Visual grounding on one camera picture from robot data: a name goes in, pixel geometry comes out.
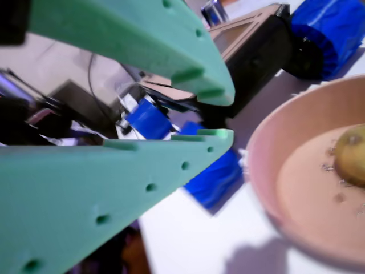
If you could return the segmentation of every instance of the blue plastic part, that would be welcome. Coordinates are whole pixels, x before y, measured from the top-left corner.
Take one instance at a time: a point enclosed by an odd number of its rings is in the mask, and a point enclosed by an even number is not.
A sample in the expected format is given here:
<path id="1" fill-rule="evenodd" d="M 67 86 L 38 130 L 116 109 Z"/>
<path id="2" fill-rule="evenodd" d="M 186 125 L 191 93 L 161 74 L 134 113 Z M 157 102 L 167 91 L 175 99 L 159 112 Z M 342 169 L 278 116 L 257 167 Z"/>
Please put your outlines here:
<path id="1" fill-rule="evenodd" d="M 172 127 L 168 118 L 146 99 L 141 100 L 126 120 L 148 140 L 162 140 Z"/>
<path id="2" fill-rule="evenodd" d="M 180 134 L 196 135 L 200 129 L 203 129 L 201 125 L 187 122 L 182 127 Z M 210 209 L 220 201 L 229 188 L 241 177 L 242 168 L 238 165 L 238 157 L 232 149 L 229 149 L 184 187 L 200 204 Z"/>
<path id="3" fill-rule="evenodd" d="M 322 78 L 334 76 L 365 37 L 365 5 L 360 0 L 305 0 L 291 20 L 294 35 L 323 53 Z"/>

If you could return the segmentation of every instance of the white table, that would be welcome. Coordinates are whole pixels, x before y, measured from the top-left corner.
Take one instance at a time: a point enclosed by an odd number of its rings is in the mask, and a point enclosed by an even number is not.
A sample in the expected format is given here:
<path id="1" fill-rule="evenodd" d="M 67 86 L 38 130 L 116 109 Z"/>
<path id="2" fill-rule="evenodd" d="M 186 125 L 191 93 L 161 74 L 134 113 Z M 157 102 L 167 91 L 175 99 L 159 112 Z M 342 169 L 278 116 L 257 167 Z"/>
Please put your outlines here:
<path id="1" fill-rule="evenodd" d="M 238 17 L 267 1 L 241 1 L 226 8 Z M 289 1 L 291 10 L 301 1 Z M 251 3 L 251 9 L 245 3 Z M 365 72 L 365 47 L 340 72 L 352 76 Z M 236 148 L 245 148 L 260 121 L 292 93 L 313 88 L 315 82 L 298 80 L 280 72 L 229 121 Z M 279 235 L 265 216 L 249 183 L 234 193 L 215 215 L 205 211 L 180 188 L 147 211 L 140 226 L 151 270 L 155 274 L 344 274 L 294 248 Z"/>

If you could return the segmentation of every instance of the table surface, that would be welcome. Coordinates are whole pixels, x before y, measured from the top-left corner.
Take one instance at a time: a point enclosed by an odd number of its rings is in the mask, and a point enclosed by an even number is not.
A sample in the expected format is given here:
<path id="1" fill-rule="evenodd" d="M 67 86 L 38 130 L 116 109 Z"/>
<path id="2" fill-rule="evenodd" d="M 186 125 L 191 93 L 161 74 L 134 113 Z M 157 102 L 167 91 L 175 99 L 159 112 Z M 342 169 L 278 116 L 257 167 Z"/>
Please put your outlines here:
<path id="1" fill-rule="evenodd" d="M 230 18 L 272 1 L 244 0 L 226 7 Z M 295 10 L 301 0 L 288 1 Z M 365 72 L 362 46 L 336 78 Z M 253 100 L 229 121 L 236 148 L 245 148 L 258 124 L 291 94 L 311 89 L 315 81 L 280 71 Z M 204 210 L 183 188 L 162 200 L 140 219 L 151 270 L 155 274 L 337 274 L 365 273 L 326 264 L 303 253 L 268 221 L 249 182 L 237 184 L 215 214 Z"/>

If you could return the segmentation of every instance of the black cable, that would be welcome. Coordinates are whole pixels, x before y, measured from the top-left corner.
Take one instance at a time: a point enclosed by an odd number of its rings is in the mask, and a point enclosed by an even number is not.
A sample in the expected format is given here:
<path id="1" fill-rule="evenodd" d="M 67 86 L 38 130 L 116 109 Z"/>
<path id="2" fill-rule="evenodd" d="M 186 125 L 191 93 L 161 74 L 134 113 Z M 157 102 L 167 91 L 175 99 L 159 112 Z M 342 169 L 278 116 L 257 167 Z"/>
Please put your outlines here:
<path id="1" fill-rule="evenodd" d="M 92 65 L 92 61 L 93 61 L 94 57 L 95 57 L 95 53 L 92 53 L 91 56 L 90 56 L 90 61 L 89 61 L 89 65 L 88 65 L 88 68 L 87 68 L 87 82 L 89 84 L 89 89 L 90 89 L 90 92 L 92 94 L 92 98 L 94 99 L 94 101 L 95 101 L 96 105 L 98 106 L 100 112 L 111 122 L 112 126 L 113 127 L 115 127 L 115 126 L 120 127 L 120 125 L 118 125 L 116 122 L 113 122 L 112 118 L 110 118 L 110 116 L 103 110 L 99 100 L 97 99 L 97 97 L 94 93 L 94 89 L 92 88 L 92 84 L 91 84 L 91 65 Z M 135 129 L 133 127 L 132 127 L 132 129 L 133 129 L 133 132 L 135 133 L 137 139 L 139 139 Z"/>
<path id="2" fill-rule="evenodd" d="M 30 84 L 28 84 L 27 82 L 25 82 L 22 78 L 20 78 L 17 74 L 15 74 L 11 69 L 9 69 L 9 68 L 7 68 L 6 70 L 0 69 L 0 73 L 10 75 L 11 77 L 13 77 L 16 80 L 18 80 L 19 82 L 21 82 L 26 87 L 28 87 L 29 89 L 33 90 L 38 95 L 42 96 L 44 99 L 47 99 L 48 98 L 42 92 L 40 92 L 39 90 L 37 90 L 35 87 L 33 87 Z"/>

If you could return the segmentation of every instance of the metal can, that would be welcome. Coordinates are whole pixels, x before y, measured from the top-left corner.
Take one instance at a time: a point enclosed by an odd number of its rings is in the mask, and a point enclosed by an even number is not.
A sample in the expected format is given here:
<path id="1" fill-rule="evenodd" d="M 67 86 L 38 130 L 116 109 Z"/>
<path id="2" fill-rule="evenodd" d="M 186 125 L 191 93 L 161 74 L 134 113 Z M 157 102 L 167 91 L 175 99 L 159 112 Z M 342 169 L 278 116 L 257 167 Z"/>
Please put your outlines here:
<path id="1" fill-rule="evenodd" d="M 217 26 L 229 19 L 219 0 L 209 0 L 200 10 L 210 27 Z"/>

